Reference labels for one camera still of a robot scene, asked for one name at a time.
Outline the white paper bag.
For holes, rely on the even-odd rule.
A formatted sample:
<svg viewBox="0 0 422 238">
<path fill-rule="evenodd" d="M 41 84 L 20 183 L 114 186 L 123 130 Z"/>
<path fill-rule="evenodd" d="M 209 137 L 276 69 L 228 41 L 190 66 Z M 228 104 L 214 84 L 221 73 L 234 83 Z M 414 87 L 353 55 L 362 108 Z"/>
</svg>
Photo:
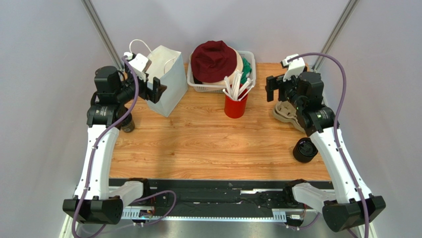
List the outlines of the white paper bag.
<svg viewBox="0 0 422 238">
<path fill-rule="evenodd" d="M 147 70 L 148 87 L 152 88 L 154 77 L 167 86 L 158 103 L 147 101 L 147 104 L 150 110 L 167 118 L 188 89 L 184 60 L 181 52 L 163 45 L 150 51 L 147 58 L 152 61 Z"/>
</svg>

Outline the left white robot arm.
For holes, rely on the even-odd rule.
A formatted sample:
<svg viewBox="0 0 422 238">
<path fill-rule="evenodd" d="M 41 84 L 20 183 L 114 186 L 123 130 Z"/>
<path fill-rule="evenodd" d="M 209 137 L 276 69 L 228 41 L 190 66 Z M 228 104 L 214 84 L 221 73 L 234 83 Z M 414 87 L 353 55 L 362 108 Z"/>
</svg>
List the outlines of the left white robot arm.
<svg viewBox="0 0 422 238">
<path fill-rule="evenodd" d="M 135 72 L 125 67 L 127 78 L 114 66 L 96 70 L 94 92 L 87 111 L 88 145 L 84 168 L 73 198 L 63 202 L 63 211 L 82 224 L 119 223 L 123 209 L 141 198 L 147 180 L 131 178 L 117 190 L 109 190 L 109 173 L 112 153 L 119 132 L 131 132 L 135 125 L 125 104 L 142 98 L 157 103 L 167 89 L 160 80 L 153 78 L 148 88 L 146 66 L 135 66 Z"/>
</svg>

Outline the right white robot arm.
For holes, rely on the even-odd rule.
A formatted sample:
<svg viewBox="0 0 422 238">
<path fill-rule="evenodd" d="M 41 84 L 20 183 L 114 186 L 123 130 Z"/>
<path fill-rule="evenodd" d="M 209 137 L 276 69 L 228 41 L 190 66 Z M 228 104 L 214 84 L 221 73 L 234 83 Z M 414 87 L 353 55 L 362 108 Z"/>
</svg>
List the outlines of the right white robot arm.
<svg viewBox="0 0 422 238">
<path fill-rule="evenodd" d="M 297 179 L 285 186 L 285 202 L 317 210 L 334 232 L 369 224 L 386 204 L 383 197 L 373 195 L 354 167 L 335 113 L 322 102 L 324 84 L 320 74 L 304 71 L 293 76 L 269 76 L 265 89 L 268 101 L 278 91 L 279 101 L 294 107 L 298 123 L 306 133 L 293 149 L 294 158 L 307 163 L 320 154 L 334 188 L 330 194 Z"/>
</svg>

